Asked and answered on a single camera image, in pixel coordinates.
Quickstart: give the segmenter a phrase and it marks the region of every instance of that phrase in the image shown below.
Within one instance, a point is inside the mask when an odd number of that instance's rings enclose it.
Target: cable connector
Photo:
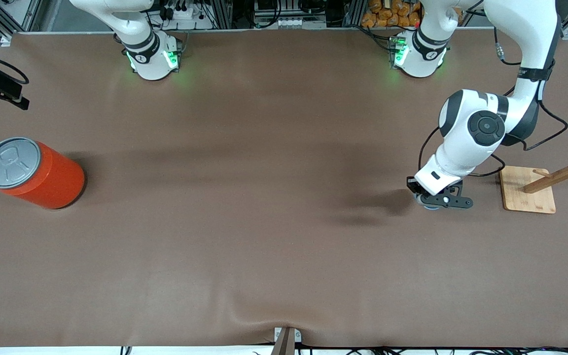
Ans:
[[[498,42],[494,43],[494,47],[497,49],[498,60],[505,61],[505,52],[503,52],[503,47],[501,43]]]

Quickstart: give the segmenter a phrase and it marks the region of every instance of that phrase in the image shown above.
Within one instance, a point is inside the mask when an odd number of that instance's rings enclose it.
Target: green led light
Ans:
[[[164,50],[164,57],[171,68],[177,67],[177,55],[175,53]]]
[[[133,57],[131,57],[131,54],[129,52],[126,52],[126,57],[128,57],[128,61],[131,62],[131,68],[133,68],[133,70],[136,70],[135,63],[133,63]]]
[[[409,54],[409,46],[404,44],[403,47],[396,53],[396,65],[403,65],[404,59],[406,59],[407,54]]]

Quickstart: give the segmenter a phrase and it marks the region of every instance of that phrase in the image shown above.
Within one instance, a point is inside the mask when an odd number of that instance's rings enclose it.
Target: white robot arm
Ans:
[[[428,1],[423,3],[426,9]],[[521,47],[523,60],[516,88],[509,98],[464,89],[447,99],[439,116],[444,143],[415,177],[408,178],[409,188],[425,206],[471,207],[469,199],[449,195],[455,189],[453,186],[488,159],[499,144],[518,143],[529,137],[536,126],[538,104],[560,38],[555,1],[484,0],[483,10],[495,27]]]
[[[140,13],[153,0],[70,0],[73,6],[99,18],[126,47],[131,67],[147,80],[159,80],[178,70],[180,50],[177,39],[163,31],[153,31]]]

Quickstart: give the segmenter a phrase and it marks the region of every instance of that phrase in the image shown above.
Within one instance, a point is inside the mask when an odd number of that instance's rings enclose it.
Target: black bracket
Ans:
[[[530,79],[531,81],[548,81],[549,77],[552,76],[552,71],[554,70],[555,60],[552,60],[549,68],[546,69],[536,69],[536,68],[519,68],[518,78],[520,79]]]
[[[446,186],[446,188],[437,195],[428,193],[413,176],[406,178],[406,186],[416,195],[419,202],[429,207],[469,209],[473,206],[473,200],[471,198],[462,197],[462,188],[464,187],[463,180],[460,180],[460,182],[456,184]]]

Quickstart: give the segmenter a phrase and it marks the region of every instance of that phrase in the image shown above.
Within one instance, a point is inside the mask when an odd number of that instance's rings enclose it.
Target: table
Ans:
[[[16,35],[0,58],[30,110],[0,102],[0,140],[71,156],[88,186],[56,212],[0,193],[0,346],[254,344],[282,325],[313,346],[568,346],[568,182],[555,215],[505,211],[495,176],[466,180],[468,211],[405,189],[444,100],[516,77],[491,31],[451,47],[415,79],[356,31],[194,34],[180,73],[148,82],[110,36]],[[568,119],[568,41],[556,60],[545,104]],[[541,112],[530,141],[558,129]],[[497,154],[553,170],[568,131]]]

